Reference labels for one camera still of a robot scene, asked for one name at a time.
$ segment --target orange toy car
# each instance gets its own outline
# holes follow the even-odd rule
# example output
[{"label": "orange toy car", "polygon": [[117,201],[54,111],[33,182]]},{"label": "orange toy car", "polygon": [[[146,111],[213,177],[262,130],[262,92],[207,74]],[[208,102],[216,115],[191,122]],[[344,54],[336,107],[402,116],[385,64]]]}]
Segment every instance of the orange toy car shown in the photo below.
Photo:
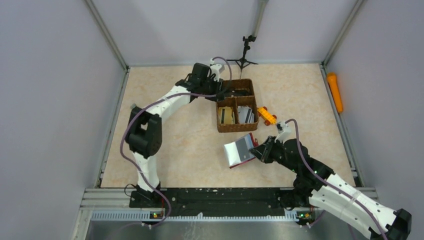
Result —
[{"label": "orange toy car", "polygon": [[258,107],[257,114],[259,117],[262,117],[265,120],[265,125],[269,126],[271,124],[277,124],[277,116],[271,115],[271,113],[268,112],[268,108],[266,106]]}]

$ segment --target orange plastic object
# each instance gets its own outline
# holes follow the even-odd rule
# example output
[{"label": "orange plastic object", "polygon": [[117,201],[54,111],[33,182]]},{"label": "orange plastic object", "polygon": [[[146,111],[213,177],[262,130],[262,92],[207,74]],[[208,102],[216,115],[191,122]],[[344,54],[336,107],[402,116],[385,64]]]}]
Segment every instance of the orange plastic object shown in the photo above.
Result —
[{"label": "orange plastic object", "polygon": [[275,115],[271,115],[271,113],[267,111],[266,107],[258,107],[257,113],[265,120],[265,125],[268,126],[271,124],[277,124],[277,117]]},{"label": "orange plastic object", "polygon": [[340,97],[339,87],[337,86],[337,76],[334,72],[327,74],[327,82],[330,86],[332,99],[334,100],[335,109],[338,113],[343,112],[342,98]]}]

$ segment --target gray floor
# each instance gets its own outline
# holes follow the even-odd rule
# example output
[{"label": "gray floor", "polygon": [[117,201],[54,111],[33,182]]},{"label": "gray floor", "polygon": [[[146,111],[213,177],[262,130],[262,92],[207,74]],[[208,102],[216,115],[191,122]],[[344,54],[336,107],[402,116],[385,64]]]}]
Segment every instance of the gray floor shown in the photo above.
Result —
[{"label": "gray floor", "polygon": [[[106,240],[128,222],[92,221],[86,240]],[[355,231],[358,240],[366,238]],[[156,229],[133,225],[107,240],[350,240],[346,223],[326,213],[311,229],[294,222],[168,222]]]}]

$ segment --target table surface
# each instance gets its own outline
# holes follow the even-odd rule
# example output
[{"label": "table surface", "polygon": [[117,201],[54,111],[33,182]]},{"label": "table surface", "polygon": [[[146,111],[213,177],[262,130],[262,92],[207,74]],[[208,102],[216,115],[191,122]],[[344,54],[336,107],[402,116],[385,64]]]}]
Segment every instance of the table surface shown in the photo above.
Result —
[{"label": "table surface", "polygon": [[[190,66],[133,67],[130,70],[113,139],[101,182],[102,188],[122,188],[137,183],[137,169],[120,155],[119,145],[127,127],[130,106],[146,106],[166,94],[192,70]],[[240,70],[232,66],[233,77]],[[229,78],[226,69],[221,76]],[[351,167],[336,124],[318,64],[250,65],[241,78],[252,79],[258,107],[266,106],[277,119],[299,124],[300,141],[309,155],[334,169],[355,185]],[[216,106],[203,98],[183,106],[163,123],[163,142],[157,153],[157,174],[166,188],[292,187],[296,175],[278,163],[258,160],[230,169],[224,144],[248,132],[219,133]],[[295,138],[294,126],[292,138]],[[277,135],[275,126],[260,118],[253,136],[259,143]],[[133,158],[128,145],[124,153]]]}]

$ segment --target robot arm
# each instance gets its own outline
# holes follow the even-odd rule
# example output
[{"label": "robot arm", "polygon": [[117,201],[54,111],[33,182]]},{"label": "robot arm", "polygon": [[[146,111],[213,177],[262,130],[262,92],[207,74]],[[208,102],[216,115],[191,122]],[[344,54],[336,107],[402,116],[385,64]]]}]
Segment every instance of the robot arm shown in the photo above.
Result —
[{"label": "robot arm", "polygon": [[284,141],[290,134],[287,124],[277,124],[278,136],[269,136],[261,145],[250,152],[261,162],[277,162],[296,173],[292,191],[293,204],[301,207],[310,205],[321,208],[348,223],[371,240],[382,240],[376,223],[356,202],[364,205],[376,218],[389,240],[405,240],[411,231],[411,214],[404,209],[393,210],[367,197],[335,173],[324,163],[310,157],[308,149],[300,144],[301,152],[314,173],[327,183],[338,187],[353,199],[321,182],[303,163],[296,139]]},{"label": "robot arm", "polygon": [[[163,100],[161,103],[143,112],[125,136],[125,141],[134,155],[135,162],[141,168],[147,182],[154,188],[160,188],[156,153],[162,145],[162,124],[182,106],[197,98],[190,94],[214,95],[213,97],[206,97],[206,99],[211,101],[223,100],[222,79],[220,79],[220,73],[223,71],[224,66],[215,64],[213,60],[210,60],[210,66],[201,63],[194,64],[192,72],[187,75],[186,79],[178,81],[167,94],[161,97],[159,99]],[[134,107],[131,110],[128,122],[131,122],[141,110],[137,106]],[[153,189],[148,186],[140,172],[138,172],[136,188],[145,197],[153,197]]]}]

